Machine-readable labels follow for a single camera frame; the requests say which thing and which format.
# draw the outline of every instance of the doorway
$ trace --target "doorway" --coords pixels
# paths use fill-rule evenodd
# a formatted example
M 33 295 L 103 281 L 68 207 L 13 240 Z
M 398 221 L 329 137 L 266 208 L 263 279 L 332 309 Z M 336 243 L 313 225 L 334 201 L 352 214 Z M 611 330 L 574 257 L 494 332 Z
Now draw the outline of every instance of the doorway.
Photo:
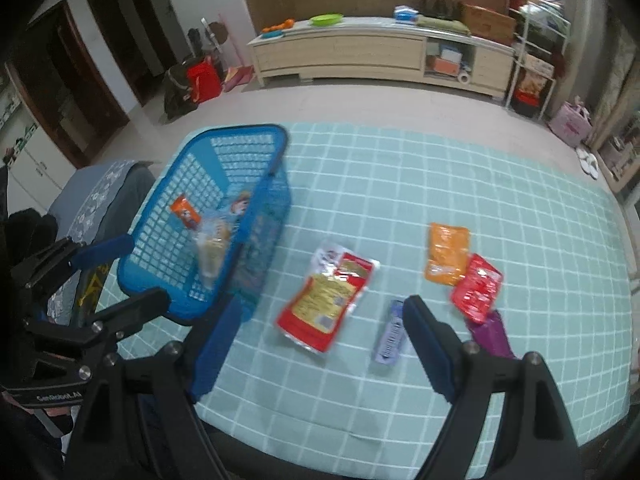
M 36 120 L 82 168 L 129 118 L 82 41 L 66 0 L 18 37 L 7 66 Z
M 141 105 L 176 63 L 151 0 L 88 0 L 104 41 Z

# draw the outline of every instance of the barcode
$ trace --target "barcode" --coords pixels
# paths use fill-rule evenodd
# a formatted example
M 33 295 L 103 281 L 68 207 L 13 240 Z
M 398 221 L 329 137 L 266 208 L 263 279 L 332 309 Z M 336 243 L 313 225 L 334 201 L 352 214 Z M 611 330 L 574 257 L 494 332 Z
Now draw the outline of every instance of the barcode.
M 322 326 L 325 330 L 331 330 L 334 327 L 334 320 L 329 316 L 318 316 L 316 317 L 316 323 Z

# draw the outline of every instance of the red snack packet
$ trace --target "red snack packet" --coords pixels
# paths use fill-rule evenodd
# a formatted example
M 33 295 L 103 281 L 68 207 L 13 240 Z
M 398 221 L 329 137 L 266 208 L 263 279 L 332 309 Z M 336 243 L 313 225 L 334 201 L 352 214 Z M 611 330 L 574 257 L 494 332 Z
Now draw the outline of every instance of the red snack packet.
M 200 215 L 189 203 L 184 194 L 176 198 L 169 209 L 182 220 L 182 223 L 187 229 L 195 230 L 198 224 L 200 224 Z
M 378 265 L 344 247 L 322 243 L 302 290 L 284 307 L 276 325 L 308 350 L 325 352 Z
M 473 254 L 465 277 L 451 293 L 451 302 L 474 323 L 484 323 L 501 284 L 502 274 L 482 256 Z

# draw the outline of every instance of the tile floor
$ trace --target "tile floor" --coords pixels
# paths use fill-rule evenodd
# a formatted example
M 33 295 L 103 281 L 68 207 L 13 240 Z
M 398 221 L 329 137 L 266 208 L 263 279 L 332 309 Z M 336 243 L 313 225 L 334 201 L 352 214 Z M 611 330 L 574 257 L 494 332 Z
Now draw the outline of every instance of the tile floor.
M 129 113 L 131 122 L 113 137 L 94 162 L 140 158 L 156 162 L 158 176 L 188 133 L 205 126 L 280 122 L 348 122 L 438 134 L 539 161 L 584 182 L 592 182 L 574 150 L 542 124 L 506 111 L 490 98 L 410 83 L 325 80 L 300 86 L 297 78 L 280 78 L 260 89 L 256 81 L 201 104 L 184 117 L 166 123 L 162 95 Z M 609 191 L 604 179 L 596 184 Z M 636 271 L 622 212 L 616 221 L 623 233 L 630 272 Z

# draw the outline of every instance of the tape roll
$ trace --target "tape roll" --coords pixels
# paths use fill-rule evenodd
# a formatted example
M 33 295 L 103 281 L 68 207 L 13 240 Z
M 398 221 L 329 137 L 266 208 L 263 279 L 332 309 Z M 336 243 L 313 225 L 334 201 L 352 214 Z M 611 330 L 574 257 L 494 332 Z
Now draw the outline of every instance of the tape roll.
M 461 70 L 458 74 L 458 82 L 462 83 L 463 85 L 468 85 L 470 81 L 471 77 L 469 76 L 469 72 L 467 72 L 466 70 Z

